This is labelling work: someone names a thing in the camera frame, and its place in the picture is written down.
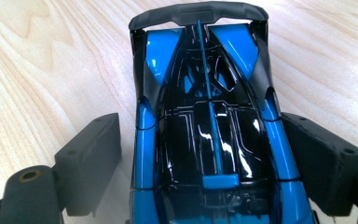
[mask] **toy car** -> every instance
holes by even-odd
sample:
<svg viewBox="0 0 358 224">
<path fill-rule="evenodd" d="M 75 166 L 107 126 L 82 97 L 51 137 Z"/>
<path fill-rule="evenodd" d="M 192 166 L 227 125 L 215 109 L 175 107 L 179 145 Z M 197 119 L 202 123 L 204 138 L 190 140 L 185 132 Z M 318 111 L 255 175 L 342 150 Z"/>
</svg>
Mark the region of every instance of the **toy car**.
<svg viewBox="0 0 358 224">
<path fill-rule="evenodd" d="M 215 25 L 235 18 L 250 23 Z M 209 2 L 130 23 L 133 223 L 313 223 L 271 81 L 268 14 Z M 144 31 L 174 21 L 181 28 Z"/>
</svg>

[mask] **wooden table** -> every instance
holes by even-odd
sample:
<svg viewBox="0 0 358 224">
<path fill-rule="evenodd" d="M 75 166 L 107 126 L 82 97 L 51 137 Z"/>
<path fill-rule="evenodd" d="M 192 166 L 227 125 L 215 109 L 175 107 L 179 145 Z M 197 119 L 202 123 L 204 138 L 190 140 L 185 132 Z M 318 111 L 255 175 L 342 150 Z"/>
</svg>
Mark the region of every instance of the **wooden table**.
<svg viewBox="0 0 358 224">
<path fill-rule="evenodd" d="M 52 166 L 54 154 L 91 120 L 118 112 L 123 159 L 103 210 L 113 223 L 124 222 L 136 103 L 128 23 L 145 10 L 184 2 L 0 0 L 0 198 L 12 174 Z M 358 146 L 358 1 L 250 3 L 270 15 L 282 111 Z"/>
</svg>

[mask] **rear wing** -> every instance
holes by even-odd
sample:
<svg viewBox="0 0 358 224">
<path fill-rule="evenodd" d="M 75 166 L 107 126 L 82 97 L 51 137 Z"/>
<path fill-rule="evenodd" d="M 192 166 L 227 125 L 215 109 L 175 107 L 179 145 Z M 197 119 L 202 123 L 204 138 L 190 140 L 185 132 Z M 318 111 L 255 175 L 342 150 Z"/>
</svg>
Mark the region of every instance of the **rear wing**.
<svg viewBox="0 0 358 224">
<path fill-rule="evenodd" d="M 198 20 L 210 24 L 221 18 L 267 22 L 269 14 L 262 7 L 237 2 L 178 4 L 148 10 L 134 17 L 129 28 L 135 31 L 169 21 L 179 26 L 195 25 Z"/>
</svg>

